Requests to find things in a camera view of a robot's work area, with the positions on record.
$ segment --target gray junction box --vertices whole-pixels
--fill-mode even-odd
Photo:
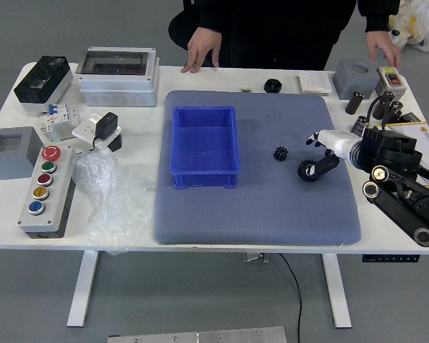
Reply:
[[[380,77],[369,59],[341,59],[332,80],[340,100],[350,100],[355,91],[369,99]]]
[[[31,177],[42,146],[32,126],[0,129],[0,179]]]

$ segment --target hand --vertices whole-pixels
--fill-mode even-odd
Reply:
[[[189,56],[187,58],[187,63],[184,68],[181,69],[181,72],[185,73],[190,70],[191,73],[197,73],[210,50],[212,50],[213,65],[215,67],[219,67],[220,49],[221,33],[205,29],[203,27],[197,28],[187,45]]]
[[[383,58],[388,59],[389,66],[400,68],[400,49],[391,41],[389,33],[386,31],[370,31],[365,35],[365,43],[369,59],[375,63],[377,54],[375,50],[379,48],[385,54]]]

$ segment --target metal plate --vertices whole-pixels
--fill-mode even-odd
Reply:
[[[109,337],[107,343],[286,343],[284,327]]]

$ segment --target clear plastic wrap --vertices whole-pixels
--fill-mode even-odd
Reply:
[[[131,175],[108,148],[81,156],[74,178],[94,205],[87,222],[89,239],[110,254],[127,252],[149,217],[146,190],[152,183]]]
[[[390,17],[390,28],[400,32],[393,37],[400,48],[409,44],[429,52],[429,0],[401,0],[398,15]]]

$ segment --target gray floor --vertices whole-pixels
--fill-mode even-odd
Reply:
[[[88,46],[153,46],[161,64],[183,65],[185,53],[167,36],[180,9],[180,0],[0,1],[0,108],[22,66],[43,55],[78,62]],[[355,12],[328,70],[340,58],[366,56],[363,27]],[[429,121],[429,54],[406,47],[401,73]],[[302,342],[429,342],[429,256],[417,264],[340,256],[352,329],[332,325],[321,257],[286,257],[302,290]],[[0,250],[0,342],[271,326],[284,326],[288,342],[297,341],[296,288],[277,255],[269,264],[245,264],[240,254],[100,254],[86,326],[67,328],[81,258]]]

